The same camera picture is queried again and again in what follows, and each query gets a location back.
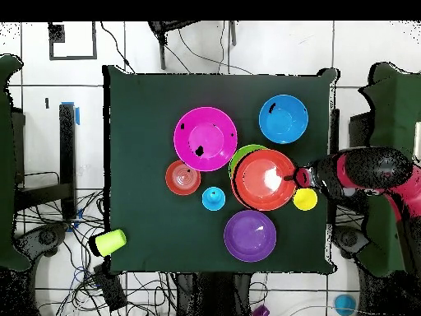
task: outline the small orange bowl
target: small orange bowl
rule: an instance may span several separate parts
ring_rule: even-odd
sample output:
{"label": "small orange bowl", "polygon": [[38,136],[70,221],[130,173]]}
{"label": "small orange bowl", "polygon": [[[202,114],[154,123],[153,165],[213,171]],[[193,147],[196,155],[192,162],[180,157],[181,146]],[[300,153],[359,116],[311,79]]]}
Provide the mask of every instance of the small orange bowl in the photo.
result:
{"label": "small orange bowl", "polygon": [[177,195],[194,193],[201,184],[201,173],[187,166],[181,160],[173,162],[165,173],[169,190]]}

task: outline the purple plate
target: purple plate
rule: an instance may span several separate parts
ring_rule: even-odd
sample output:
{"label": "purple plate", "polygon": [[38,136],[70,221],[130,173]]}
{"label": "purple plate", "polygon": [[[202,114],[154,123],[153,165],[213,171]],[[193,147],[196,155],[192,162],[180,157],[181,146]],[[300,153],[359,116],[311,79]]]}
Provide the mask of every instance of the purple plate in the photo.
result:
{"label": "purple plate", "polygon": [[243,262],[265,259],[276,244],[276,228],[263,213],[246,210],[236,213],[224,231],[228,251]]}

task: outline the orange bowl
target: orange bowl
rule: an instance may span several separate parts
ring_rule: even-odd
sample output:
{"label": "orange bowl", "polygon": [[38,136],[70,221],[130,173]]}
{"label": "orange bowl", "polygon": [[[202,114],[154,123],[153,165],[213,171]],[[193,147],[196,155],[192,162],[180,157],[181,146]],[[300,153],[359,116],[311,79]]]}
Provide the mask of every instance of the orange bowl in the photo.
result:
{"label": "orange bowl", "polygon": [[242,158],[231,181],[234,196],[246,207],[270,211],[282,207],[297,188],[292,176],[295,165],[284,154],[270,149],[254,151]]}
{"label": "orange bowl", "polygon": [[187,166],[181,160],[173,162],[165,173],[169,190],[177,195],[194,193],[201,183],[201,173]]}

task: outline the white tile floor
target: white tile floor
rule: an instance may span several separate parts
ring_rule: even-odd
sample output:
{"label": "white tile floor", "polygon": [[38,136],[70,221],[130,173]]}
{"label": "white tile floor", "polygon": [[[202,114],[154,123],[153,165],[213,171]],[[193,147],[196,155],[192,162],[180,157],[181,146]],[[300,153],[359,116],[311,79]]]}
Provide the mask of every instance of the white tile floor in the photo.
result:
{"label": "white tile floor", "polygon": [[[55,44],[55,53],[61,55],[90,54],[89,22],[64,22],[67,41]],[[116,50],[111,36],[96,22],[98,58],[96,60],[50,61],[47,23],[2,23],[0,24],[0,54],[13,53],[20,56],[24,67],[9,81],[9,92],[13,104],[22,107],[26,115],[25,126],[25,172],[58,171],[58,105],[72,101],[81,111],[81,124],[76,125],[76,173],[78,197],[104,186],[103,172],[103,64],[124,67],[123,59]],[[159,47],[146,22],[104,22],[118,43],[122,54],[136,72],[162,72],[160,70]],[[223,21],[201,21],[181,29],[184,41],[191,50],[201,56],[220,61],[220,45]],[[241,67],[253,74],[316,74],[325,67],[340,69],[336,89],[336,107],[340,109],[340,148],[348,145],[347,127],[349,117],[369,110],[368,103],[358,93],[360,86],[367,84],[370,67],[377,62],[391,61],[408,72],[421,70],[421,26],[398,21],[240,21],[236,24],[237,45],[231,47],[230,65]],[[222,44],[224,63],[227,63],[228,25],[225,22]],[[169,47],[179,56],[191,72],[217,72],[218,64],[193,56],[184,46],[177,31],[168,35]],[[185,72],[182,64],[168,51],[165,52],[166,72]],[[227,67],[220,72],[226,74]],[[235,67],[231,74],[247,74]],[[46,109],[45,98],[49,98]],[[29,177],[27,185],[54,183],[54,176]],[[41,211],[51,210],[41,207]],[[26,215],[33,214],[26,210]],[[96,206],[90,207],[90,216],[100,218]],[[16,232],[34,227],[34,224],[18,223]],[[84,234],[86,227],[81,227]],[[80,246],[69,233],[66,243],[72,250],[73,262],[81,265]],[[355,265],[344,260],[339,251],[331,251],[337,271],[329,276],[315,274],[270,274],[267,280],[269,294],[265,305],[270,316],[339,316],[332,306],[334,298],[341,293],[359,297],[359,280]],[[61,302],[68,294],[74,277],[70,253],[64,245],[52,258],[43,258],[36,277],[37,301],[39,304]],[[93,265],[99,263],[95,258]],[[140,282],[157,279],[155,273],[137,273]],[[256,274],[252,281],[262,281],[264,275]],[[129,299],[137,304],[147,303],[154,297],[156,283],[138,290],[139,283],[132,273],[122,276],[123,288]],[[250,291],[252,301],[261,298],[260,286],[255,284]],[[85,307],[92,306],[87,300]],[[44,316],[54,316],[57,304],[41,308]],[[158,309],[166,314],[168,305]],[[100,310],[110,316],[108,309]],[[134,308],[129,316],[142,316],[145,312]],[[99,316],[94,312],[73,312],[64,309],[67,316]]]}

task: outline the yellow cup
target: yellow cup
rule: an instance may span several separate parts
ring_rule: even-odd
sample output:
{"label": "yellow cup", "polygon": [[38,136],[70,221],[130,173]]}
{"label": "yellow cup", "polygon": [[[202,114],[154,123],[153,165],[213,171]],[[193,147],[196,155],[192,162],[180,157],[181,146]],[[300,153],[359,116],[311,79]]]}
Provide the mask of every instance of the yellow cup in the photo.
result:
{"label": "yellow cup", "polygon": [[126,235],[121,229],[110,231],[107,234],[97,236],[95,239],[96,248],[101,256],[105,257],[119,248],[124,246],[127,242]]}
{"label": "yellow cup", "polygon": [[316,206],[317,194],[313,189],[301,188],[295,193],[293,202],[299,210],[308,211]]}

